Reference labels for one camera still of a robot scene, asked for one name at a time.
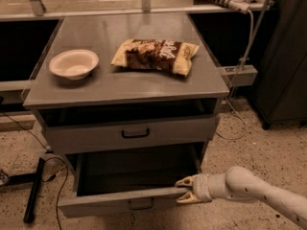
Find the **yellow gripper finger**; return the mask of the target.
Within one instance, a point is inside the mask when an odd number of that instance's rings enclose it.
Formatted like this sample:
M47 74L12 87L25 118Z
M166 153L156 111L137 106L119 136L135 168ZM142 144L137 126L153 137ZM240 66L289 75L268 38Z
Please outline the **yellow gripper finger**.
M194 184L194 176L186 176L175 183L176 187L192 187Z
M200 200L191 191L188 191L186 194L177 199L177 203L179 204L190 204L190 203L199 203L199 202Z

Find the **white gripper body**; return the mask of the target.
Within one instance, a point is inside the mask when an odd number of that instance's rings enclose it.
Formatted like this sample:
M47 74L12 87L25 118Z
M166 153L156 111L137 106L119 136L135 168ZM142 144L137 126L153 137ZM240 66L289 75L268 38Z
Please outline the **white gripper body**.
M193 180L193 193L201 202L211 202L213 200L208 185L208 176L206 174L197 174Z

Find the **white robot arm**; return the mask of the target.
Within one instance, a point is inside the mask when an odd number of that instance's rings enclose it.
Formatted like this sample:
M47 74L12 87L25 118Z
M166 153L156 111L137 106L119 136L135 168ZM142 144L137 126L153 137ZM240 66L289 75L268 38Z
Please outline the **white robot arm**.
M177 199L178 203L206 203L217 198L241 202L259 200L307 230L307 198L275 187L246 168L236 166L224 173L187 176L175 186L188 188Z

